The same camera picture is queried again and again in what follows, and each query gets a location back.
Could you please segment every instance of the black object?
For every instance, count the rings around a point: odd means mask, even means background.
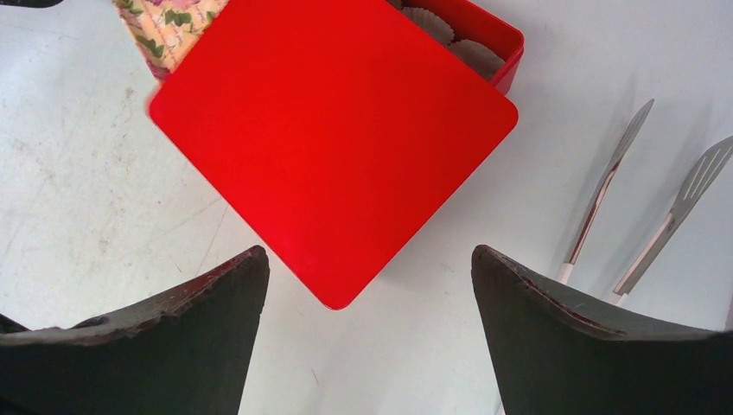
[[[472,262],[507,415],[733,413],[733,333],[615,307],[487,246]]]
[[[63,0],[0,0],[0,6],[29,7],[31,9],[46,9],[55,6]]]
[[[255,246],[73,329],[0,316],[0,414],[236,414],[269,277]]]

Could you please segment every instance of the white table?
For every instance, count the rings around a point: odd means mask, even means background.
[[[490,412],[473,248],[553,276],[625,124],[656,98],[570,280],[605,296],[692,163],[733,134],[733,3],[481,5],[526,36],[518,126],[346,310],[326,310],[269,252],[242,413]],[[0,313],[68,327],[261,243],[147,119],[154,84],[111,4],[0,7]],[[627,308],[723,327],[732,188],[729,166]]]

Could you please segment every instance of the metal spatula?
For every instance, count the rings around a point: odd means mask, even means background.
[[[710,147],[695,163],[685,181],[682,182],[682,188],[677,193],[677,198],[660,229],[614,288],[616,297],[612,299],[612,302],[621,305],[626,300],[628,293],[636,286],[652,261],[657,258],[679,225],[698,203],[705,190],[725,167],[730,156],[733,156],[733,136]]]
[[[614,151],[614,155],[609,161],[609,165],[606,166],[606,169],[603,171],[603,175],[601,176],[601,180],[596,185],[596,190],[593,192],[593,196],[590,198],[588,207],[585,208],[585,214],[583,214],[583,219],[580,221],[580,224],[576,231],[573,245],[570,247],[568,254],[565,256],[565,261],[560,267],[560,272],[558,273],[558,277],[556,278],[557,281],[563,284],[568,284],[568,279],[570,278],[570,274],[572,273],[573,266],[577,261],[578,255],[580,255],[580,249],[583,247],[583,243],[585,243],[585,238],[588,236],[590,225],[596,218],[598,208],[601,206],[601,201],[603,201],[603,197],[606,195],[609,184],[614,178],[614,175],[618,170],[619,165],[621,164],[621,160],[623,159],[624,155],[626,155],[626,151],[629,147],[631,147],[631,143],[639,134],[639,130],[641,130],[641,126],[644,125],[644,121],[647,120],[647,115],[649,115],[649,112],[652,110],[653,104],[654,100],[650,99],[649,102],[647,102],[636,113],[636,115],[634,115],[634,117],[631,119],[631,122],[628,123],[628,127],[623,133],[623,136],[621,136],[621,141],[619,141],[618,146]]]

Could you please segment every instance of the floral paper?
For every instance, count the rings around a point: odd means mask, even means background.
[[[114,0],[158,80],[178,66],[227,0]]]

